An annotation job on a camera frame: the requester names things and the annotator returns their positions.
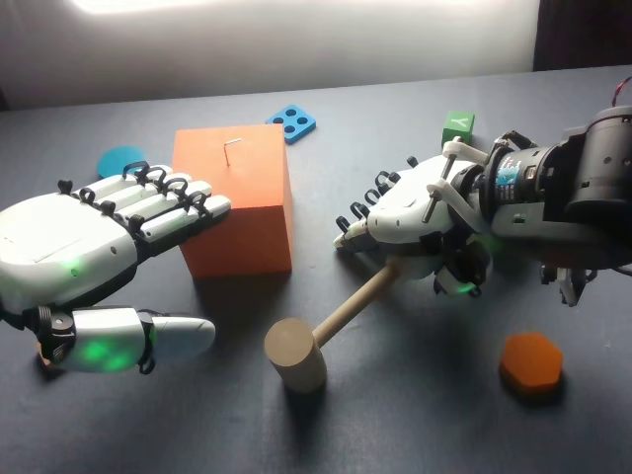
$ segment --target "white robotic hand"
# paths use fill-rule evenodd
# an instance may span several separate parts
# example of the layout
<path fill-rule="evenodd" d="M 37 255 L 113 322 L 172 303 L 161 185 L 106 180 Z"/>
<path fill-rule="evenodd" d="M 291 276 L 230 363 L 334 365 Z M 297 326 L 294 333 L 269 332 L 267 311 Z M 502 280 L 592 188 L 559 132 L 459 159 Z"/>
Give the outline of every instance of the white robotic hand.
<path fill-rule="evenodd" d="M 203 319 L 132 308 L 89 307 L 136 267 L 223 220 L 230 200 L 167 166 L 134 163 L 122 175 L 72 192 L 33 197 L 0 212 L 2 318 L 32 330 L 55 365 L 87 371 L 141 366 L 207 349 Z"/>
<path fill-rule="evenodd" d="M 492 259 L 473 235 L 487 232 L 487 223 L 458 188 L 465 183 L 469 188 L 486 158 L 455 139 L 445 143 L 440 156 L 422 163 L 410 157 L 412 169 L 380 172 L 377 191 L 364 195 L 371 207 L 354 202 L 356 222 L 336 219 L 342 233 L 334 246 L 343 252 L 397 255 L 408 277 L 435 273 L 437 293 L 479 295 Z"/>

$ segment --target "red wire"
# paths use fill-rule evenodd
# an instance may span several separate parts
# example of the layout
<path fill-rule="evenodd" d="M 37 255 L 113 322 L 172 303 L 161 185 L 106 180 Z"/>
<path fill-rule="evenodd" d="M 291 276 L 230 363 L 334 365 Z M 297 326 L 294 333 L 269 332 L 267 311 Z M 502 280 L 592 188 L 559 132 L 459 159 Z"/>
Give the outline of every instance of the red wire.
<path fill-rule="evenodd" d="M 612 106 L 613 107 L 616 107 L 616 97 L 621 92 L 621 89 L 623 89 L 623 86 L 625 86 L 628 82 L 630 82 L 630 79 L 632 79 L 632 76 L 630 76 L 630 77 L 624 79 L 623 81 L 621 81 L 619 83 L 619 85 L 616 86 L 616 89 L 614 89 L 614 96 L 612 96 Z"/>

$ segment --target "robotic hand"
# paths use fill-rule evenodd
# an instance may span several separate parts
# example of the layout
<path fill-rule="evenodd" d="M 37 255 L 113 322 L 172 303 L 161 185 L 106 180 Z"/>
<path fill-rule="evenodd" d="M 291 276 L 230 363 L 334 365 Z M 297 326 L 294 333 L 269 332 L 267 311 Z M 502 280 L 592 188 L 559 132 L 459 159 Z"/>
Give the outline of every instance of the robotic hand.
<path fill-rule="evenodd" d="M 437 292 L 478 295 L 491 258 L 472 236 L 490 232 L 541 262 L 542 282 L 558 281 L 569 306 L 597 271 L 632 263 L 632 107 L 602 111 L 550 147 L 511 131 L 489 154 L 457 139 L 409 164 L 378 175 L 371 208 L 352 204 L 358 222 L 337 219 L 338 249 L 403 255 L 417 277 L 435 273 Z"/>
<path fill-rule="evenodd" d="M 155 360 L 210 347 L 215 329 L 204 319 L 90 306 L 130 282 L 148 258 L 223 220 L 230 201 L 211 197 L 208 183 L 144 162 L 78 192 L 72 182 L 58 187 L 0 212 L 2 319 L 31 330 L 41 355 L 70 370 L 138 364 L 149 373 Z"/>

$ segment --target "orange box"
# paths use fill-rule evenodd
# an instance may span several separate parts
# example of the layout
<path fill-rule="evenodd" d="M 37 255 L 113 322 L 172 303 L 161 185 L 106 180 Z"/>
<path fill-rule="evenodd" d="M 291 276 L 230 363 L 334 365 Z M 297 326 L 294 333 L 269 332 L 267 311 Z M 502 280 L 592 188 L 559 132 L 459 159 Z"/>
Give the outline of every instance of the orange box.
<path fill-rule="evenodd" d="M 194 278 L 289 272 L 292 195 L 279 124 L 178 130 L 174 172 L 232 202 L 223 222 L 180 246 Z"/>

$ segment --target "blue disc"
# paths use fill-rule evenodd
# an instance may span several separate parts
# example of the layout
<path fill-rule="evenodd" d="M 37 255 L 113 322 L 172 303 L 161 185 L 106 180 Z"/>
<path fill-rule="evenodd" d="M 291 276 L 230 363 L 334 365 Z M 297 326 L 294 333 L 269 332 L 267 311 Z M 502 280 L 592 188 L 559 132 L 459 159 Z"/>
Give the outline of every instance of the blue disc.
<path fill-rule="evenodd" d="M 122 174 L 122 169 L 130 163 L 144 161 L 145 154 L 135 146 L 117 146 L 103 154 L 97 172 L 101 178 Z"/>

